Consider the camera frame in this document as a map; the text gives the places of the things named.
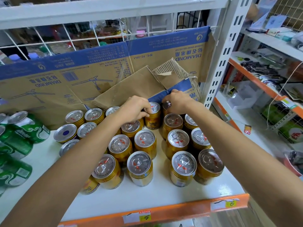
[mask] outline can lid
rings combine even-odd
[[[127,160],[127,169],[134,175],[145,174],[152,164],[152,160],[148,153],[144,151],[136,151],[132,153]]]
[[[160,104],[156,103],[156,102],[149,102],[151,105],[151,113],[155,114],[160,110]]]
[[[171,102],[170,101],[166,101],[163,103],[162,107],[164,110],[167,110],[169,109],[170,107],[172,106]]]
[[[112,138],[108,145],[110,152],[119,154],[129,147],[130,140],[126,135],[116,135]]]
[[[83,116],[83,111],[75,110],[65,116],[65,122],[77,122]]]
[[[64,143],[60,150],[59,150],[59,156],[62,157],[69,149],[71,149],[77,142],[79,142],[78,139],[72,139],[70,141],[67,141]]]
[[[136,120],[135,122],[128,122],[128,123],[124,123],[121,127],[121,129],[124,132],[134,132],[136,130],[138,130],[140,127],[140,122],[138,120]]]
[[[134,142],[139,146],[139,147],[149,147],[151,146],[154,141],[156,140],[156,136],[151,130],[141,130],[138,131],[134,137]]]
[[[94,122],[86,122],[78,128],[77,135],[84,138],[88,133],[91,132],[97,125]]]
[[[224,164],[212,149],[204,149],[199,153],[198,161],[209,172],[219,173],[224,169]]]
[[[184,147],[189,143],[189,136],[183,130],[174,129],[169,132],[167,140],[174,147]]]
[[[115,158],[110,154],[104,154],[99,161],[97,168],[93,171],[93,177],[103,179],[109,176],[116,166]]]
[[[110,114],[112,114],[113,112],[115,112],[118,109],[119,109],[118,106],[114,106],[114,107],[108,108],[107,111],[105,112],[105,115],[109,116]]]
[[[195,121],[188,114],[185,115],[185,121],[188,122],[192,126],[197,126]]]
[[[6,118],[6,114],[0,113],[0,122]]]
[[[5,132],[5,126],[0,126],[0,136]]]
[[[54,140],[57,142],[65,141],[77,132],[77,127],[74,124],[65,124],[59,127],[54,133]]]
[[[208,141],[207,137],[202,133],[199,127],[193,129],[191,131],[191,139],[201,146],[209,146],[210,142]]]
[[[93,121],[102,115],[103,111],[100,108],[93,108],[87,111],[84,115],[85,120]]]
[[[165,115],[164,123],[165,125],[170,127],[178,127],[181,126],[181,124],[183,123],[183,119],[180,115],[170,113]]]
[[[190,176],[197,169],[197,161],[193,155],[187,151],[178,151],[172,157],[173,169],[182,176]]]
[[[27,111],[17,112],[9,118],[8,123],[20,122],[21,120],[25,119],[27,117],[27,115],[28,115]]]

